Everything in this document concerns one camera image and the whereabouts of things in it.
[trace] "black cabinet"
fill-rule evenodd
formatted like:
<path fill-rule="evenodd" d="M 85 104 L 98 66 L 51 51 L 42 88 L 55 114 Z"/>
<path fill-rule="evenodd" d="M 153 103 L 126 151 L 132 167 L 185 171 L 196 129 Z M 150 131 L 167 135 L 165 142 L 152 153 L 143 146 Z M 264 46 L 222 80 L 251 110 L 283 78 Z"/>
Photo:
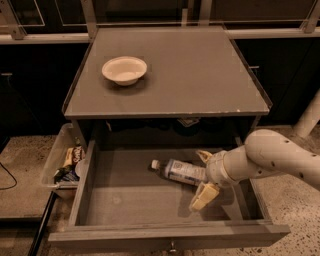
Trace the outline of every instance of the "black cabinet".
<path fill-rule="evenodd" d="M 56 134 L 62 105 L 87 44 L 2 45 L 0 129 L 4 135 Z"/>
<path fill-rule="evenodd" d="M 271 98 L 262 125 L 294 124 L 319 88 L 320 39 L 246 39 L 238 47 Z"/>

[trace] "drawer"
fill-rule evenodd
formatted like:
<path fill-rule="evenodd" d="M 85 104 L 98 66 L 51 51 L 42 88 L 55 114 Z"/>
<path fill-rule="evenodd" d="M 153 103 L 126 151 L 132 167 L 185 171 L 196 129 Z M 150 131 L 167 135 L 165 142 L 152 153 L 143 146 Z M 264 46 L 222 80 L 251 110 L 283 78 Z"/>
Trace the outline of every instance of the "drawer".
<path fill-rule="evenodd" d="M 112 134 L 99 123 L 88 143 L 69 224 L 49 236 L 54 246 L 72 253 L 261 247 L 289 233 L 286 225 L 272 223 L 250 180 L 223 189 L 205 209 L 190 212 L 196 188 L 161 179 L 150 164 L 175 158 L 200 165 L 198 145 L 177 147 L 181 138 L 174 135 L 172 145 L 139 144 L 137 138 L 148 129 Z M 161 141 L 162 132 L 154 134 Z M 221 150 L 209 142 L 204 149 Z"/>

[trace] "white bowl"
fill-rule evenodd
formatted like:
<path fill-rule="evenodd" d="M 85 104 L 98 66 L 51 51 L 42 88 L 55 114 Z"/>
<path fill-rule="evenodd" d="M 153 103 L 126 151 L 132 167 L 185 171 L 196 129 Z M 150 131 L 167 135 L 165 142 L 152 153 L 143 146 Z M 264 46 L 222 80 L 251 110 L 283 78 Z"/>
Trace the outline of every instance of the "white bowl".
<path fill-rule="evenodd" d="M 134 84 L 147 71 L 147 64 L 138 58 L 123 56 L 106 62 L 102 67 L 105 78 L 127 86 Z"/>

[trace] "plastic bottle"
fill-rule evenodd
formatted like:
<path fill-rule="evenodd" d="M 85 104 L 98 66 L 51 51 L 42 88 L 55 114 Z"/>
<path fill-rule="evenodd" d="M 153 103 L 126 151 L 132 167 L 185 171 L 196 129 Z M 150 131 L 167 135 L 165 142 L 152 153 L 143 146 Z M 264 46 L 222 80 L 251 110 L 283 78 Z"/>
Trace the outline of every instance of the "plastic bottle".
<path fill-rule="evenodd" d="M 153 160 L 151 168 L 158 171 L 164 178 L 199 186 L 201 182 L 208 181 L 206 168 L 190 163 L 170 159 L 168 162 Z"/>

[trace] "bottle cap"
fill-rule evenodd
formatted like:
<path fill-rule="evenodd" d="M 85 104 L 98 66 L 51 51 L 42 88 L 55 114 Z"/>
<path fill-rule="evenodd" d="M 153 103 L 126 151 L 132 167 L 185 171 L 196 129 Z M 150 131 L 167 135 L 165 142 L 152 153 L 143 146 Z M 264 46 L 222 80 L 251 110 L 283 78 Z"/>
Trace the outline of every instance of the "bottle cap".
<path fill-rule="evenodd" d="M 158 169 L 159 168 L 159 161 L 158 160 L 152 160 L 151 168 L 152 169 Z"/>

